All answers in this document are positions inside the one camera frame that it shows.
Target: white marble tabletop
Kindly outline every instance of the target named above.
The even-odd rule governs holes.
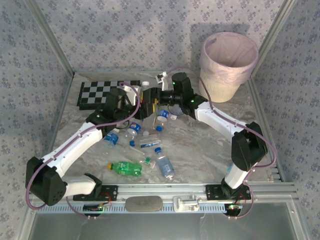
[[[198,93],[198,80],[192,73],[187,73],[192,87]],[[54,148],[57,148],[74,134],[85,122],[92,110],[79,110],[77,100],[82,82],[87,81],[120,81],[141,80],[156,85],[155,74],[148,72],[126,73],[80,73],[75,74],[71,88],[59,123]],[[255,118],[255,110],[250,101],[250,95],[243,84],[234,97],[225,103],[214,104],[220,110],[234,118],[251,123]],[[205,123],[182,115],[176,120],[170,120],[168,127],[162,133],[163,152],[170,158],[175,170],[173,183],[219,183],[227,174],[232,164],[231,144],[216,130]],[[121,148],[110,149],[106,142],[101,140],[90,147],[67,171],[67,176],[79,176],[91,173],[104,183],[166,183],[159,169],[144,167],[140,177],[121,176],[107,169],[108,163],[125,161],[121,155]],[[147,154],[155,157],[153,149]],[[268,163],[265,157],[261,164]],[[249,181],[270,182],[272,174],[268,169],[259,169],[254,172]]]

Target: black and white checkerboard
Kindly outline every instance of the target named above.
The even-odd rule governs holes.
[[[130,81],[86,81],[81,84],[77,106],[80,110],[95,110],[99,104],[106,102],[107,92],[125,82],[132,86],[140,86],[140,80]]]

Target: purple cable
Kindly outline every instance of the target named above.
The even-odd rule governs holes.
[[[134,93],[137,95],[137,104],[136,104],[136,108],[134,110],[134,112],[128,116],[127,118],[121,120],[121,121],[115,121],[115,122],[108,122],[108,123],[103,123],[103,124],[98,124],[92,127],[87,128],[86,130],[84,130],[83,132],[81,132],[79,135],[80,136],[76,136],[74,139],[72,139],[67,145],[65,145],[60,151],[58,151],[55,155],[53,155],[53,158],[48,159],[47,161],[45,161],[43,164],[40,165],[40,167],[33,173],[33,175],[31,176],[29,183],[26,187],[26,191],[25,191],[25,201],[26,204],[28,205],[29,208],[33,209],[33,210],[39,210],[42,209],[46,204],[43,204],[41,206],[33,206],[30,202],[30,196],[29,196],[29,192],[30,192],[30,188],[32,183],[34,182],[36,176],[38,175],[38,173],[41,171],[41,169],[43,169],[46,165],[48,165],[50,162],[52,162],[54,159],[56,159],[58,156],[60,156],[67,148],[69,148],[77,139],[79,139],[80,137],[82,137],[83,134],[87,133],[88,131],[92,130],[92,129],[97,129],[100,127],[106,127],[106,126],[111,126],[111,125],[117,125],[117,124],[122,124],[128,120],[130,120],[131,118],[133,118],[135,116],[135,114],[138,112],[139,107],[140,107],[140,97],[139,97],[139,93],[137,92],[137,90],[131,86],[130,84],[126,83],[126,82],[120,82],[119,83],[120,86],[126,85],[130,88],[132,88],[132,90],[134,91]]]
[[[272,166],[273,164],[276,163],[276,161],[277,161],[277,151],[276,151],[276,148],[271,144],[270,141],[268,141],[268,140],[267,140],[264,136],[262,136],[260,133],[254,131],[254,130],[246,127],[246,126],[243,126],[243,125],[241,125],[241,124],[238,124],[238,123],[236,123],[236,122],[228,119],[227,117],[221,115],[218,111],[216,111],[216,110],[215,110],[215,107],[214,107],[213,104],[212,104],[211,97],[210,97],[210,94],[209,94],[209,92],[208,92],[208,89],[207,89],[207,87],[206,87],[206,85],[205,85],[205,82],[203,81],[203,79],[201,78],[201,76],[199,76],[191,67],[188,67],[188,66],[178,66],[178,67],[175,67],[175,68],[169,70],[166,74],[169,75],[170,73],[172,73],[174,70],[177,70],[177,69],[189,69],[189,70],[191,70],[191,71],[199,78],[199,80],[200,80],[200,82],[201,82],[201,84],[202,84],[202,86],[203,86],[203,88],[204,88],[204,91],[205,91],[205,93],[206,93],[206,95],[207,95],[207,97],[208,97],[209,104],[210,104],[210,108],[211,108],[211,110],[212,110],[216,115],[218,115],[221,119],[227,121],[228,123],[233,124],[233,125],[235,125],[235,126],[238,126],[238,127],[242,128],[242,129],[244,129],[244,130],[246,130],[246,131],[248,131],[248,132],[256,135],[256,136],[259,137],[261,140],[263,140],[263,141],[269,146],[269,148],[272,150],[273,159],[272,159],[271,163],[266,164],[266,165],[254,166],[254,167],[249,171],[249,173],[247,174],[247,176],[245,177],[245,179],[244,179],[243,182],[242,182],[243,185],[246,185],[246,186],[249,188],[250,193],[251,193],[251,199],[252,199],[252,201],[251,201],[251,204],[250,204],[250,207],[249,207],[248,211],[247,211],[245,214],[240,215],[240,216],[237,216],[237,217],[232,217],[232,218],[235,218],[235,219],[243,218],[243,217],[247,216],[247,215],[250,213],[251,209],[252,209],[253,206],[254,206],[254,192],[253,192],[253,190],[252,190],[252,187],[251,187],[249,184],[247,184],[248,178],[249,178],[249,176],[252,174],[252,172],[254,171],[254,169],[256,169],[256,168],[261,168],[261,169],[262,169],[262,168],[268,168],[268,167],[270,167],[270,166]]]

